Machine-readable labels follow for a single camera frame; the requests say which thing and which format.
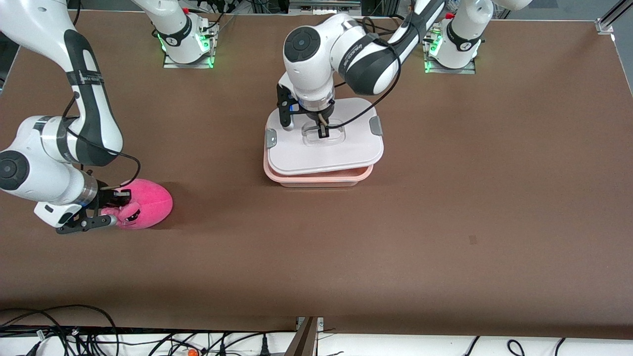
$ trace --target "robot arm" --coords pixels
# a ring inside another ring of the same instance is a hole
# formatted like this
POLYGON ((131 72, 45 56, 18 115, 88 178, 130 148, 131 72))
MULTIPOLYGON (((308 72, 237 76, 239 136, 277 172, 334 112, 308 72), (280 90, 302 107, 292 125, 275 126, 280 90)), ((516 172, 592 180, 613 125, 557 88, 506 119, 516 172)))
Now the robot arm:
POLYGON ((0 152, 0 189, 37 201, 35 213, 61 227, 92 204, 105 185, 72 163, 105 166, 116 155, 99 146, 120 151, 123 138, 92 48, 72 25, 64 0, 0 0, 0 30, 57 63, 66 72, 78 104, 78 118, 24 120, 11 146, 0 152))
POLYGON ((149 16, 167 55, 177 63, 191 63, 211 46, 209 20, 183 12, 178 0, 132 0, 149 16))
MULTIPOLYGON (((368 34, 347 14, 334 15, 317 26, 302 26, 285 40, 286 73, 280 87, 287 88, 299 105, 327 119, 333 111, 334 71, 360 95, 376 95, 387 88, 403 63, 444 8, 444 0, 418 0, 386 44, 368 34)), ((280 100, 280 119, 291 127, 287 107, 280 100)))
MULTIPOLYGON (((69 129, 90 142, 120 151, 123 137, 110 110, 99 66, 90 44, 70 21, 65 1, 2 0, 0 30, 19 45, 53 60, 66 72, 80 113, 69 129)), ((43 128, 44 149, 55 160, 104 166, 116 158, 70 134, 61 134, 61 120, 55 121, 43 128)))
POLYGON ((444 67, 465 67, 477 55, 481 36, 494 13, 493 3, 515 11, 531 2, 532 0, 461 0, 455 17, 442 20, 439 30, 431 34, 434 45, 429 54, 444 67))

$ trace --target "tabletop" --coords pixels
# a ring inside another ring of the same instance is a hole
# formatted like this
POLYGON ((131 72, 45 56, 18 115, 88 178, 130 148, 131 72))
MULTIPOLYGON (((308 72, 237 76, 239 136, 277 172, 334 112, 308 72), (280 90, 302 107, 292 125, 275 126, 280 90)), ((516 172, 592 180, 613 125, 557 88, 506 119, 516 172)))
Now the tabletop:
MULTIPOLYGON (((285 36, 323 17, 222 20, 215 68, 177 70, 143 13, 82 11, 123 151, 174 209, 143 231, 59 236, 34 202, 0 194, 0 306, 87 303, 119 326, 287 329, 319 315, 340 332, 633 337, 633 98, 610 36, 494 21, 475 75, 425 73, 417 49, 377 105, 371 176, 310 190, 266 177, 263 138, 285 36)), ((21 49, 0 147, 71 95, 60 68, 21 49)), ((94 170, 120 182, 134 164, 94 170)))

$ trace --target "stuffed toy face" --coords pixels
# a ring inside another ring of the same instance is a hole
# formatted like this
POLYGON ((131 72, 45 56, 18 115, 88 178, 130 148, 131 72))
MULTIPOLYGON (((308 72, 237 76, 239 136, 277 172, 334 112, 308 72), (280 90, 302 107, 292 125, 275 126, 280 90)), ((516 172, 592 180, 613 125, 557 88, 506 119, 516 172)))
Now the stuffed toy face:
POLYGON ((128 186, 117 191, 129 189, 132 199, 124 207, 103 208, 101 215, 114 215, 116 225, 122 229, 145 229, 163 221, 172 211, 173 200, 167 189, 147 181, 135 179, 128 186))

